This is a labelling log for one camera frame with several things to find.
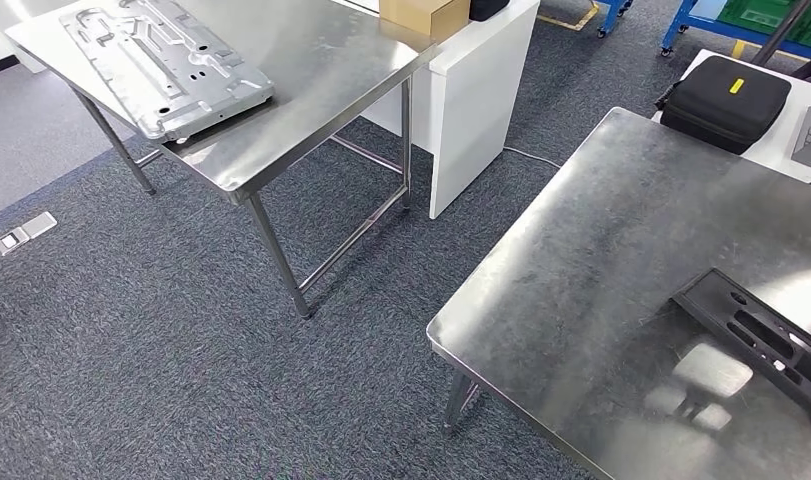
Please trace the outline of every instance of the cardboard box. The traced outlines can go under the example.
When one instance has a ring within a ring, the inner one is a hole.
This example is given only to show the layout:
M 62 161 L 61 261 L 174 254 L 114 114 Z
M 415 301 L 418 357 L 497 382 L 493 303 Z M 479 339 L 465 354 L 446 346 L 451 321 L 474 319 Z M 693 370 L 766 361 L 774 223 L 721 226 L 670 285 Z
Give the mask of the cardboard box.
M 470 0 L 380 0 L 379 16 L 442 42 L 470 21 Z

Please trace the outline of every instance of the yellow floor tape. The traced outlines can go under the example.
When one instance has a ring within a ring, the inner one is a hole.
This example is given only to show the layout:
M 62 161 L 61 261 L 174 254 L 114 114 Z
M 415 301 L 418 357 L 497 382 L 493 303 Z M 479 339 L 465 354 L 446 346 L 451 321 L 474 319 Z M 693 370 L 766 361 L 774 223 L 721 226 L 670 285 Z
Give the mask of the yellow floor tape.
M 744 54 L 744 47 L 746 47 L 747 45 L 749 45 L 751 47 L 755 47 L 755 48 L 761 48 L 761 45 L 756 45 L 754 43 L 745 42 L 743 40 L 735 40 L 735 46 L 732 48 L 731 57 L 736 59 L 736 60 L 740 60 L 741 55 Z M 803 58 L 803 57 L 800 57 L 800 56 L 797 56 L 797 55 L 793 55 L 793 54 L 790 54 L 788 52 L 783 52 L 781 50 L 779 50 L 776 53 L 780 53 L 780 54 L 782 54 L 782 55 L 784 55 L 786 57 L 793 58 L 793 59 L 799 60 L 801 62 L 807 62 L 808 61 L 807 58 Z
M 559 27 L 568 28 L 570 30 L 578 32 L 579 30 L 585 28 L 585 25 L 588 24 L 590 19 L 593 18 L 597 12 L 599 12 L 599 5 L 591 1 L 591 9 L 588 10 L 588 13 L 586 13 L 585 16 L 582 17 L 582 19 L 579 20 L 579 22 L 576 23 L 575 25 L 567 22 L 562 22 L 561 20 L 552 17 L 547 17 L 544 15 L 538 15 L 538 20 L 543 20 L 544 22 L 551 23 L 553 25 L 558 25 Z

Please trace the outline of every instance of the steel table leg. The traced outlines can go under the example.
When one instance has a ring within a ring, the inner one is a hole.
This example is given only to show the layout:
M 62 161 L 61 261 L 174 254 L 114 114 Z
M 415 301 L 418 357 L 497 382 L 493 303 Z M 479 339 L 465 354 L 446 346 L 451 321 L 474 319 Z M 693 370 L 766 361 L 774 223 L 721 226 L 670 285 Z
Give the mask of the steel table leg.
M 402 206 L 411 208 L 411 79 L 402 82 Z
M 252 212 L 252 217 L 255 219 L 255 224 L 258 226 L 258 231 L 264 239 L 267 250 L 270 251 L 270 255 L 272 255 L 275 260 L 278 271 L 281 273 L 281 280 L 284 282 L 284 286 L 287 287 L 287 291 L 290 293 L 290 296 L 293 297 L 296 311 L 299 312 L 302 318 L 310 318 L 311 310 L 308 308 L 308 303 L 299 290 L 299 285 L 296 284 L 296 277 L 293 276 L 293 271 L 287 263 L 287 258 L 285 258 L 284 252 L 282 252 L 281 246 L 278 244 L 278 239 L 275 237 L 275 231 L 273 231 L 272 225 L 270 224 L 270 219 L 267 216 L 267 212 L 264 210 L 264 206 L 261 204 L 261 197 L 259 197 L 257 193 L 252 195 L 246 200 L 246 206 L 249 207 L 249 210 Z
M 479 392 L 479 386 L 463 373 L 456 372 L 452 379 L 452 389 L 446 403 L 446 412 L 443 415 L 443 433 L 452 433 L 455 424 L 461 417 L 461 412 L 467 407 Z
M 84 105 L 84 108 L 87 109 L 87 111 L 90 113 L 90 116 L 93 117 L 93 120 L 95 120 L 96 123 L 99 125 L 99 128 L 102 129 L 102 132 L 105 134 L 105 136 L 108 137 L 108 140 L 110 140 L 111 145 L 113 145 L 114 150 L 116 150 L 116 153 L 118 153 L 119 156 L 122 157 L 122 161 L 125 162 L 125 164 L 128 165 L 128 168 L 131 169 L 131 173 L 133 173 L 134 178 L 136 178 L 137 181 L 140 182 L 140 185 L 143 187 L 143 190 L 149 195 L 154 195 L 155 187 L 152 186 L 152 183 L 149 182 L 149 179 L 146 178 L 146 175 L 143 173 L 143 170 L 141 170 L 142 166 L 145 166 L 146 164 L 151 162 L 151 160 L 154 158 L 150 159 L 148 162 L 145 162 L 143 165 L 138 165 L 137 162 L 133 158 L 131 158 L 131 154 L 128 153 L 128 150 L 125 148 L 125 145 L 122 144 L 122 140 L 120 140 L 119 137 L 116 135 L 116 132 L 113 131 L 113 128 L 111 128 L 111 125 L 105 119 L 105 116 L 102 115 L 102 112 L 99 111 L 99 107 L 97 107 L 92 100 L 85 97 L 81 92 L 74 89 L 72 91 L 75 92 L 75 96 L 78 97 L 78 100 L 81 101 L 81 103 Z

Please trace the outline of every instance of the black metal part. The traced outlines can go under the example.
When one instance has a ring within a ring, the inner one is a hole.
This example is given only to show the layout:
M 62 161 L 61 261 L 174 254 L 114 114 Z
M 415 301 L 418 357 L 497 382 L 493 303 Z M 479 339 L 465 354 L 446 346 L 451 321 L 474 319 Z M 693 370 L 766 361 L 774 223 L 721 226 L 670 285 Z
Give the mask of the black metal part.
M 712 268 L 673 300 L 811 413 L 811 335 Z

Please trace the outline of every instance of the blue cart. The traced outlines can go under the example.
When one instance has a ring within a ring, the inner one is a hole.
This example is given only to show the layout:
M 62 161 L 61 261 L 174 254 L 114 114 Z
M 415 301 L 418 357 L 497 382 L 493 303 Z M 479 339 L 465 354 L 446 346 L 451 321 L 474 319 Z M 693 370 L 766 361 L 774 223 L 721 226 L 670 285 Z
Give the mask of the blue cart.
M 673 17 L 673 23 L 670 24 L 670 28 L 667 29 L 664 40 L 661 42 L 662 57 L 669 57 L 670 54 L 673 53 L 673 41 L 676 40 L 676 36 L 680 33 L 684 33 L 689 27 L 696 27 L 701 30 L 736 40 L 743 40 L 756 45 L 764 45 L 770 38 L 770 35 L 754 32 L 746 28 L 719 22 L 711 18 L 691 15 L 691 10 L 694 9 L 696 4 L 697 0 L 682 0 L 679 9 L 676 11 L 676 15 Z M 779 50 L 800 57 L 811 58 L 811 47 L 796 42 L 786 40 L 779 46 Z
M 611 33 L 611 30 L 614 30 L 617 17 L 622 17 L 632 6 L 632 0 L 597 0 L 597 2 L 608 5 L 608 15 L 605 16 L 605 21 L 596 31 L 599 38 L 604 38 Z

